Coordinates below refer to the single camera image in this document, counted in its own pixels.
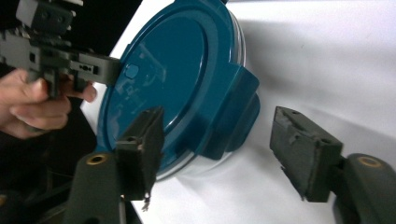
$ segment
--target human hand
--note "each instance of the human hand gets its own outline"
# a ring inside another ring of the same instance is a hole
[[[49,130],[62,129],[67,123],[71,104],[67,96],[92,102],[96,89],[88,85],[83,92],[73,91],[73,80],[62,76],[60,96],[48,100],[47,82],[40,78],[26,83],[27,72],[16,69],[0,79],[0,131],[26,139]],[[31,132],[26,124],[43,130]]]

